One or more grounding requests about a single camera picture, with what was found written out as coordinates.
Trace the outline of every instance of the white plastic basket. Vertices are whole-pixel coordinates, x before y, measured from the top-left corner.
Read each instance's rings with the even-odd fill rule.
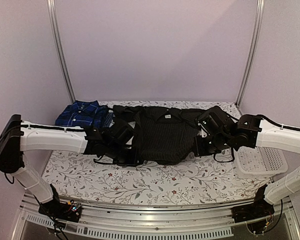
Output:
[[[270,178],[285,173],[288,164],[284,153],[276,148],[241,147],[234,152],[236,174],[239,178]]]

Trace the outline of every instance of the table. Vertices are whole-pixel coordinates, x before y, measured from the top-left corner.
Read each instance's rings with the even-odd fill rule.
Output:
[[[193,101],[102,101],[101,105],[163,106],[208,109],[215,105],[239,118],[232,102]],[[138,206],[207,205],[252,199],[269,178],[239,178],[233,163],[218,163],[212,156],[194,157],[190,153],[177,165],[158,165],[148,161],[137,167],[100,165],[96,156],[53,151],[43,178],[63,197],[89,202]],[[217,155],[231,159],[230,151]],[[112,161],[104,157],[103,161]]]

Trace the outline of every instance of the blue checkered shirt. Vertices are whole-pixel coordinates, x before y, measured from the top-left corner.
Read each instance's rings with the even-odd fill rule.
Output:
[[[82,128],[93,125],[95,128],[109,127],[113,112],[106,105],[100,106],[98,101],[75,101],[68,105],[55,120],[56,126]]]

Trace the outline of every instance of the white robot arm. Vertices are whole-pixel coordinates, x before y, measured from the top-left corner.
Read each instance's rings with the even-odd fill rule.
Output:
[[[257,147],[276,148],[300,154],[300,131],[287,129],[285,125],[275,126],[265,119],[261,120],[259,127],[262,130],[257,135]],[[300,166],[278,181],[270,183],[265,189],[264,200],[273,205],[299,190]]]
[[[208,134],[197,136],[195,155],[220,153],[227,148],[238,150],[268,147],[300,154],[300,128],[276,123],[263,115],[243,115],[237,122],[215,106],[198,119]],[[260,187],[252,204],[232,208],[236,222],[247,221],[274,213],[273,204],[300,190],[300,166],[285,177]]]
[[[130,156],[126,143],[132,128],[117,120],[112,127],[81,128],[40,125],[13,115],[0,136],[0,171],[10,174],[40,203],[39,212],[52,218],[78,222],[80,204],[61,203],[56,189],[49,185],[23,158],[30,150],[61,150],[97,157],[108,156],[118,165],[139,164]]]

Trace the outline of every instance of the purple wall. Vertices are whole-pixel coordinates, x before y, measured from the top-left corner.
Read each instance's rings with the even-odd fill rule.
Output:
[[[300,127],[300,1],[266,1],[241,109]],[[300,165],[300,155],[285,156],[289,172]],[[300,192],[291,200],[300,224]]]
[[[60,0],[56,12],[77,99],[232,101],[255,0]]]
[[[12,114],[53,124],[69,104],[46,1],[0,0],[0,133]],[[47,152],[28,154],[42,171]],[[0,172],[0,240],[10,239],[24,190]]]

